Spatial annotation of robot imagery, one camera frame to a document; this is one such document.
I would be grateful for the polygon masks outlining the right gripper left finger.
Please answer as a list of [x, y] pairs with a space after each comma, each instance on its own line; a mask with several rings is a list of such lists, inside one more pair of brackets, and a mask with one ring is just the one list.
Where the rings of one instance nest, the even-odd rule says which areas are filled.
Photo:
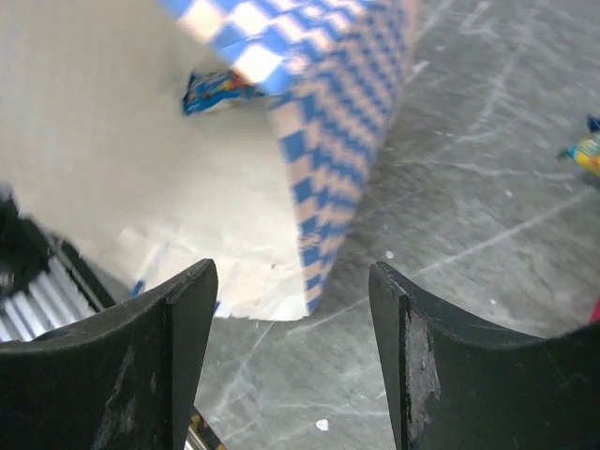
[[218, 291], [203, 260], [30, 342], [1, 347], [5, 449], [181, 449]]

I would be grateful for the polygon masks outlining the blue checkered paper bag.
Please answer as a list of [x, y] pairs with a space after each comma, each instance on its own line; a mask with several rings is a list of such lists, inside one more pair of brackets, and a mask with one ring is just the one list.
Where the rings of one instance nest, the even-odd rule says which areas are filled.
[[[217, 265], [222, 318], [318, 305], [411, 69], [415, 1], [5, 1], [1, 182], [121, 281]], [[264, 97], [185, 115], [192, 71]]]

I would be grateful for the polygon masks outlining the blue snack bag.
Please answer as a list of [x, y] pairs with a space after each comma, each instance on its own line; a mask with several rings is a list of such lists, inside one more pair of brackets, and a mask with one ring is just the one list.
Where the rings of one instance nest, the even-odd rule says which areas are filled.
[[587, 127], [591, 133], [598, 132], [600, 130], [600, 118], [598, 116], [588, 114]]

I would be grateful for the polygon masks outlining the red chips bag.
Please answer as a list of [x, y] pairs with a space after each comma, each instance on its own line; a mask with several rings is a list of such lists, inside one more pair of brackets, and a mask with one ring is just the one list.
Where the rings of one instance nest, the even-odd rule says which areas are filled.
[[594, 309], [592, 311], [592, 315], [590, 318], [590, 322], [594, 323], [600, 320], [600, 300], [598, 300], [596, 302], [596, 305], [594, 306]]

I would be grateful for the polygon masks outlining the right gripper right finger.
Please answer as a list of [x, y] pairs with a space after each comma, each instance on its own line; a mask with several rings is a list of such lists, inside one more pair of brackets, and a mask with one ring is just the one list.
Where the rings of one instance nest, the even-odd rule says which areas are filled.
[[371, 317], [398, 449], [595, 449], [599, 325], [541, 338], [479, 318], [384, 262]]

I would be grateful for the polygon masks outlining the green yellow candy packet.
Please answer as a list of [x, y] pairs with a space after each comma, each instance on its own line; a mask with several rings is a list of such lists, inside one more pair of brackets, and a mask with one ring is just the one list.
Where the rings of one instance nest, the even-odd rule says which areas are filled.
[[598, 176], [599, 168], [599, 133], [590, 134], [578, 142], [564, 147], [557, 155], [558, 160], [572, 159], [579, 166]]

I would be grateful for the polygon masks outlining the small orange blue packet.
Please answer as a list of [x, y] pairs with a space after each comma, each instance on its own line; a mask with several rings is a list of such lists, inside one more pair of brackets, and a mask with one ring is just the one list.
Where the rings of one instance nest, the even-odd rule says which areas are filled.
[[234, 70], [198, 73], [192, 71], [187, 82], [187, 91], [182, 98], [185, 115], [206, 112], [222, 101], [264, 97], [257, 86], [248, 83]]

